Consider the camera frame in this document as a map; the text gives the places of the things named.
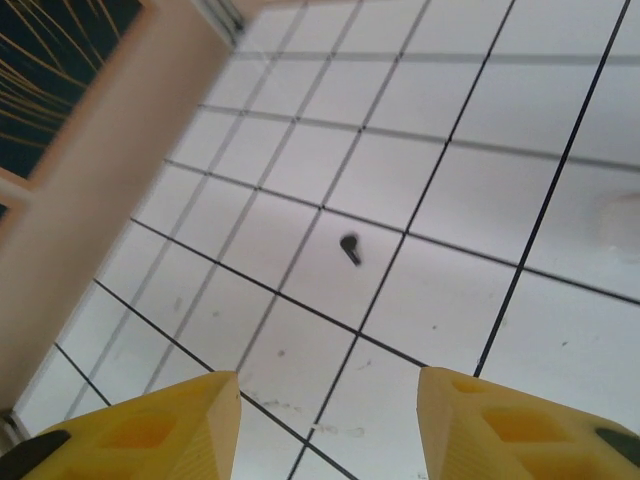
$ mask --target floor tile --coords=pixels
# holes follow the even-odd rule
[[[623,0],[518,0],[494,53],[600,55],[622,4]]]
[[[203,103],[216,107],[245,108],[269,61],[231,58]]]
[[[595,65],[489,64],[455,138],[562,153]]]
[[[571,149],[572,155],[640,167],[640,66],[604,69]]]
[[[523,273],[482,377],[640,429],[640,309]]]
[[[508,6],[509,0],[431,0],[407,53],[484,54]]]
[[[352,340],[351,333],[279,299],[240,371],[242,389],[305,436]]]
[[[365,333],[428,365],[472,374],[513,273],[407,238]]]
[[[287,122],[245,118],[213,171],[257,184],[288,127]]]
[[[252,190],[209,178],[176,239],[216,258],[240,219]]]
[[[287,431],[243,400],[231,480],[287,478],[301,447]]]
[[[442,144],[363,134],[328,205],[404,229]]]
[[[314,208],[258,194],[224,263],[276,288],[315,213]]]
[[[80,398],[80,402],[73,410],[72,418],[80,417],[82,415],[86,415],[87,413],[95,412],[96,410],[102,410],[103,408],[107,408],[107,404],[104,403],[98,394],[95,392],[93,388],[87,385],[86,390],[82,394]]]
[[[347,477],[311,450],[306,450],[292,480],[316,480],[318,478],[322,480],[346,480]]]
[[[251,110],[295,115],[323,61],[278,60],[260,89]]]
[[[297,124],[265,188],[322,203],[354,138],[354,132]]]
[[[264,9],[242,38],[240,52],[277,52],[298,14],[298,5]]]
[[[131,314],[96,372],[93,383],[111,403],[142,395],[169,341]]]
[[[411,231],[518,263],[557,166],[449,147]]]
[[[98,279],[123,300],[134,297],[165,239],[135,223],[129,226],[112,249]]]
[[[235,370],[273,294],[219,267],[180,335],[214,370]]]
[[[156,377],[151,391],[162,390],[176,383],[207,374],[209,371],[177,347],[171,347],[171,353]]]
[[[448,137],[479,64],[400,63],[371,126]]]
[[[36,436],[64,420],[84,380],[54,348],[31,382],[16,406],[16,413],[29,434]]]
[[[235,120],[234,115],[199,110],[169,158],[207,170]]]
[[[640,175],[568,163],[528,259],[528,266],[640,299],[636,216],[621,218],[622,200],[638,205]],[[611,237],[627,228],[624,237]],[[623,247],[624,242],[635,247]]]
[[[176,245],[169,246],[136,303],[138,311],[173,336],[213,264]]]
[[[308,5],[285,51],[331,52],[355,5],[351,1]]]
[[[169,235],[201,180],[199,173],[165,166],[135,218]]]
[[[359,236],[356,267],[340,248],[348,233]],[[323,212],[283,288],[292,298],[358,328],[400,234]]]
[[[89,287],[69,320],[63,338],[58,340],[86,375],[91,372],[126,311],[126,307],[103,288],[97,285]]]
[[[423,0],[363,3],[339,50],[399,52],[423,4]],[[384,28],[384,34],[381,34],[381,28]]]
[[[332,62],[304,116],[362,124],[390,67],[390,62]]]
[[[312,443],[358,478],[426,478],[416,418],[419,372],[359,341]]]
[[[611,55],[640,55],[640,3],[629,4]]]

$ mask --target white tile floor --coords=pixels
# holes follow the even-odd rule
[[[429,364],[640,431],[638,32],[640,0],[267,10],[23,421],[239,369],[234,480],[426,479]]]

